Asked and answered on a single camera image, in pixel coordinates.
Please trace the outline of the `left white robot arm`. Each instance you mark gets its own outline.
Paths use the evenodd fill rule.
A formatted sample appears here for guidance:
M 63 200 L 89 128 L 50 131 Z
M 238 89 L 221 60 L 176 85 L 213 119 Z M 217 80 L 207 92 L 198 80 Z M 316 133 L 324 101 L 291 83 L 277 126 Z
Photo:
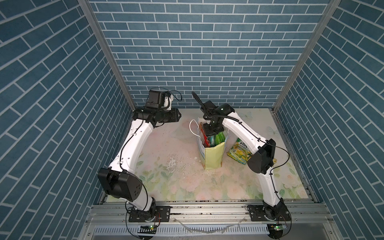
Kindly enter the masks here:
M 172 106 L 176 93 L 176 90 L 165 88 L 149 91 L 145 105 L 133 111 L 129 133 L 116 157 L 98 172 L 99 182 L 107 195 L 126 200 L 138 211 L 152 213 L 155 208 L 155 200 L 135 175 L 139 156 L 155 128 L 180 120 L 180 111 Z

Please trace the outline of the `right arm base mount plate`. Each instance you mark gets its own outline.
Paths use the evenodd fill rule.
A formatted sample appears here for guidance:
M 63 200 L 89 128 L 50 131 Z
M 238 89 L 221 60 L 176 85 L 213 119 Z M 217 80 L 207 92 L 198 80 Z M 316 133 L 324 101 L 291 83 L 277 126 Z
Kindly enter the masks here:
M 269 205 L 247 205 L 246 207 L 252 222 L 264 221 L 291 221 L 291 214 L 285 204 L 279 203 L 271 207 Z

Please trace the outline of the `floral paper gift bag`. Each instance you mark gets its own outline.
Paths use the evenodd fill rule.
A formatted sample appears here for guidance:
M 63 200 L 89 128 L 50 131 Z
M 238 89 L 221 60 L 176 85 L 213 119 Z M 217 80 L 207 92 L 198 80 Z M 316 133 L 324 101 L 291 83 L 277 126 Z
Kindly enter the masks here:
M 229 130 L 224 129 L 224 135 L 226 137 L 225 142 L 212 147 L 212 148 L 205 148 L 202 145 L 201 139 L 199 137 L 199 125 L 203 125 L 204 123 L 207 123 L 209 121 L 205 121 L 203 119 L 196 120 L 192 119 L 189 123 L 189 129 L 190 132 L 197 137 L 197 143 L 198 143 L 198 149 L 200 153 L 200 160 L 202 162 L 203 168 L 205 170 L 213 170 L 218 169 L 222 167 L 222 158 L 224 155 L 224 150 L 226 148 L 227 140 L 229 138 Z

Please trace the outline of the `green Fox's Spring Tea candy bag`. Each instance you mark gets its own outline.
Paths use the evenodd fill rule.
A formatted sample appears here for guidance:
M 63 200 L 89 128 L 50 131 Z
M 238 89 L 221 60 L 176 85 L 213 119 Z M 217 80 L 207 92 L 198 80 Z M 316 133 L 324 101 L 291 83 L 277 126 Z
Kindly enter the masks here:
M 234 145 L 227 152 L 227 155 L 236 162 L 246 165 L 253 154 L 247 145 L 240 138 L 237 138 Z

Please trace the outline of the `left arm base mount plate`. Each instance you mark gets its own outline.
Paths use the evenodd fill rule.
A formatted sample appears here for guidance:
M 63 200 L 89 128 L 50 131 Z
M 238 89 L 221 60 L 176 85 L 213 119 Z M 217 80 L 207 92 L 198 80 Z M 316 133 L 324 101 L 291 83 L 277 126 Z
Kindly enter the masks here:
M 139 211 L 134 207 L 128 209 L 128 222 L 129 223 L 144 223 L 160 221 L 169 222 L 171 214 L 171 206 L 156 206 L 150 207 L 149 211 Z

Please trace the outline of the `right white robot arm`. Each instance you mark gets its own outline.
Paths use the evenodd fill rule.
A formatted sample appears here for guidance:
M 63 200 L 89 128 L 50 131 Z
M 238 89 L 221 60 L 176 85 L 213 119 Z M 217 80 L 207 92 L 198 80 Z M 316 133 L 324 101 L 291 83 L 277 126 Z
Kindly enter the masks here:
M 211 101 L 201 104 L 203 118 L 208 120 L 203 124 L 207 137 L 218 134 L 224 129 L 230 130 L 248 147 L 252 156 L 247 161 L 248 167 L 257 174 L 263 193 L 263 211 L 265 218 L 270 221 L 279 219 L 291 220 L 277 185 L 273 159 L 275 158 L 276 142 L 266 139 L 249 127 L 228 104 L 216 106 Z

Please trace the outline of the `teal Fox's candy bag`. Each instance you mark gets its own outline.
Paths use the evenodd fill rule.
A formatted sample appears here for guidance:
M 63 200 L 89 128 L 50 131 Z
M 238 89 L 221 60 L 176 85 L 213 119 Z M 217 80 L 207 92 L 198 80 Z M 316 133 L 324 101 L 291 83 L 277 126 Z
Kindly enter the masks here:
M 209 140 L 209 143 L 210 143 L 210 148 L 216 146 L 215 135 L 208 136 L 208 140 Z

